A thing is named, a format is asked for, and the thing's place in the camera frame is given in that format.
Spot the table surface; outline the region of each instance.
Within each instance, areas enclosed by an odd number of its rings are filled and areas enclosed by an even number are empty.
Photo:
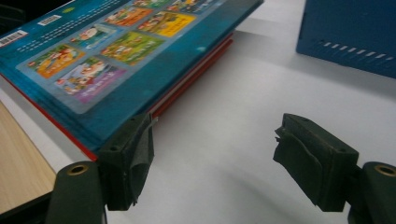
[[[322,213],[273,161],[284,113],[333,133],[367,161],[396,164],[396,79],[295,52],[304,0],[268,0],[226,54],[154,126],[136,207],[109,223],[347,223]],[[1,100],[51,167],[87,160],[3,80]]]

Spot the book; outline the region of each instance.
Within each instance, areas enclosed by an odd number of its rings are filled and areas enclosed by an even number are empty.
[[[0,74],[89,158],[158,116],[262,0],[75,0],[0,36]]]

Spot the blue box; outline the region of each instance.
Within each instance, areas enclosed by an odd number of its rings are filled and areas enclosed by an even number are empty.
[[[396,1],[307,0],[297,52],[396,78]]]

